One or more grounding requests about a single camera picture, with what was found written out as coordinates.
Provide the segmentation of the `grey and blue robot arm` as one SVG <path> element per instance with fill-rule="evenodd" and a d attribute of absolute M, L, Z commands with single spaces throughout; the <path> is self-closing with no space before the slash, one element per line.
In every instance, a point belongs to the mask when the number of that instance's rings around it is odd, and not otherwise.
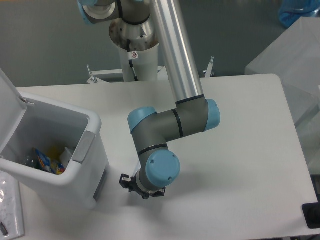
<path fill-rule="evenodd" d="M 143 199 L 162 197 L 181 168 L 168 142 L 214 129 L 221 121 L 217 103 L 205 98 L 180 2 L 80 0 L 77 4 L 86 23 L 111 23 L 110 38 L 124 50 L 135 81 L 141 80 L 138 60 L 142 53 L 162 47 L 176 107 L 160 113 L 153 107 L 141 107 L 129 114 L 140 168 L 133 176 L 122 174 L 119 180 L 123 188 Z"/>

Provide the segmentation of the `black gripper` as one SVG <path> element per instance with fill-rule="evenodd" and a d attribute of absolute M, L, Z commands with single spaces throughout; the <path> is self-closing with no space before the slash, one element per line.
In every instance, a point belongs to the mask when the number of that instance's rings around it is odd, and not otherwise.
<path fill-rule="evenodd" d="M 138 193 L 140 196 L 142 196 L 143 200 L 164 197 L 166 193 L 166 187 L 163 187 L 157 191 L 149 191 L 141 184 L 139 176 L 130 177 L 124 173 L 122 173 L 120 176 L 119 184 L 122 186 L 122 188 L 128 189 L 129 193 Z"/>

